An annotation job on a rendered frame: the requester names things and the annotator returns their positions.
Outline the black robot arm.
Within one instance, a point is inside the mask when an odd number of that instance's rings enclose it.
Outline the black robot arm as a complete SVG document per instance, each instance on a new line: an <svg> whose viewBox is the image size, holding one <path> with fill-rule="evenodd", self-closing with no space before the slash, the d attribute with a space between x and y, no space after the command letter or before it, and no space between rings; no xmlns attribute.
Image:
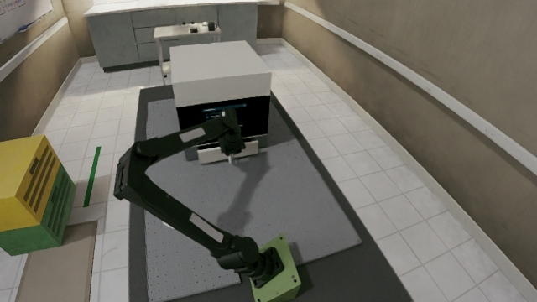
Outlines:
<svg viewBox="0 0 537 302"><path fill-rule="evenodd" d="M257 243L251 237L233 236L214 226L159 188L145 174L149 166L185 149L217 137L222 138L225 144L225 135L227 141L236 142L241 136L240 133L236 110L225 107L219 112L219 117L202 124L158 139L155 137L137 141L118 161L113 196L140 206L198 242L210 251L210 255L216 258L221 268L234 269L234 273L245 273L249 278L253 278L254 288L261 289L284 271L284 265L275 247L260 253Z"/></svg>

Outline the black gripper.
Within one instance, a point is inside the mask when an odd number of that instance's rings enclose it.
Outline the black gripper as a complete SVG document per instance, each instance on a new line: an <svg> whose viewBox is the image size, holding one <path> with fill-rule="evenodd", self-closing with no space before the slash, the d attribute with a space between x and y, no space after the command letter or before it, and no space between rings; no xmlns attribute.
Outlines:
<svg viewBox="0 0 537 302"><path fill-rule="evenodd" d="M220 145L221 153L224 153L227 157L230 154L239 154L242 152L242 149L246 148L242 135L236 142L229 142L225 137L225 144L223 143L222 138L218 139L218 143Z"/></svg>

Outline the white imager box with drawer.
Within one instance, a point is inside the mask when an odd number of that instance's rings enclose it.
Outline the white imager box with drawer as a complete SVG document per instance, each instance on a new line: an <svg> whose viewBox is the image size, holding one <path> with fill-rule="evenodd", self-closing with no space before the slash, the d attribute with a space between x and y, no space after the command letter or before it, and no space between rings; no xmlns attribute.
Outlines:
<svg viewBox="0 0 537 302"><path fill-rule="evenodd" d="M175 105L180 131L219 117L234 108L246 148L228 157L219 138L185 150L200 164L258 154L267 146L271 70L246 41L193 44L170 48ZM199 148L198 148L199 146Z"/></svg>

